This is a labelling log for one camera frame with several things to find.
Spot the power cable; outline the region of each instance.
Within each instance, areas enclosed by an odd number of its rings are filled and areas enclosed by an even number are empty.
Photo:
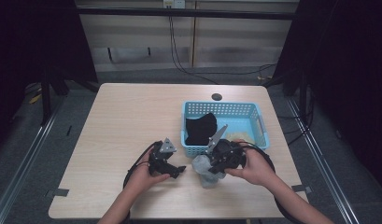
[[[236,75],[236,76],[243,76],[243,75],[252,75],[252,74],[255,74],[255,73],[259,73],[260,84],[262,84],[262,71],[266,70],[266,69],[268,69],[268,68],[270,68],[272,66],[277,65],[277,63],[264,64],[264,65],[261,65],[259,67],[259,69],[256,70],[256,71],[244,72],[244,73],[226,73],[226,72],[203,72],[203,73],[198,73],[198,72],[189,72],[189,71],[187,71],[182,66],[182,64],[181,64],[181,62],[179,60],[179,56],[178,56],[178,52],[177,52],[177,43],[176,43],[176,38],[175,38],[175,35],[174,35],[174,24],[173,24],[173,18],[172,17],[169,17],[169,23],[170,23],[170,46],[171,46],[171,56],[172,56],[172,59],[173,59],[173,63],[174,63],[174,65],[176,66],[176,68],[179,71],[181,71],[182,73],[185,73],[187,75],[199,77],[199,78],[202,78],[204,80],[207,80],[207,81],[210,81],[210,82],[213,82],[213,83],[219,85],[219,83],[217,83],[214,80],[211,80],[211,79],[209,79],[207,77],[201,77],[201,76],[198,76],[198,75]]]

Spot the electrical outlet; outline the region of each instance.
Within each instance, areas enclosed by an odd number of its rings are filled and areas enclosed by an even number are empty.
[[[163,0],[164,8],[174,8],[174,0]]]
[[[174,8],[185,8],[185,0],[174,0]]]

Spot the gray floor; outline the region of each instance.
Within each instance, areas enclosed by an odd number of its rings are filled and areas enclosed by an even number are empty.
[[[229,75],[224,73],[246,73],[258,67],[199,68],[189,72],[221,74],[184,74],[176,69],[154,69],[126,72],[101,72],[99,79],[104,82],[132,83],[192,83],[228,85],[258,85],[273,74],[274,67],[250,75]],[[68,83],[70,93],[63,98],[57,118],[51,127],[35,163],[21,190],[12,204],[5,223],[95,223],[96,220],[54,220],[49,218],[51,198],[45,197],[49,189],[58,187],[72,150],[80,135],[83,124],[95,97],[95,93],[83,90],[75,83]],[[268,89],[280,125],[286,139],[291,141],[300,134],[292,114],[288,99],[282,94],[281,86]],[[21,160],[32,144],[42,118],[41,102],[28,104],[28,95],[12,124],[12,132],[0,150],[0,197],[5,192]],[[62,98],[54,97],[54,105]],[[356,160],[346,140],[337,138],[336,129],[323,110],[316,105],[311,126],[313,135],[332,168],[339,185],[348,197],[360,223],[382,223],[382,190],[366,169]],[[307,143],[303,138],[290,145],[301,180],[313,191],[307,195],[309,202],[330,217],[335,223],[345,223],[336,201],[317,167]],[[168,221],[147,221],[147,223],[167,223]],[[289,223],[285,218],[251,220],[252,223]],[[245,223],[245,220],[216,220],[208,223]]]

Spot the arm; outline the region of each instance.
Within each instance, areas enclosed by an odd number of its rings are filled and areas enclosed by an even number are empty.
[[[267,188],[293,217],[303,223],[332,223],[284,183],[260,153],[253,149],[245,151],[247,162],[244,169],[225,169],[225,173]]]
[[[151,176],[149,174],[148,159],[151,150],[152,148],[138,163],[129,182],[118,195],[115,202],[99,220],[99,224],[121,223],[129,214],[130,208],[138,196],[150,189],[153,185],[163,182],[170,177],[170,175]]]

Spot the left hand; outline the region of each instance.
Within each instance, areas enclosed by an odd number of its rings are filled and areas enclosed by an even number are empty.
[[[134,194],[140,195],[143,192],[150,189],[153,185],[163,182],[164,180],[170,177],[169,174],[151,175],[149,173],[149,154],[152,152],[153,146],[148,150],[148,152],[141,158],[138,166],[133,171],[133,174],[130,176],[129,182],[124,187],[125,189],[131,190]]]

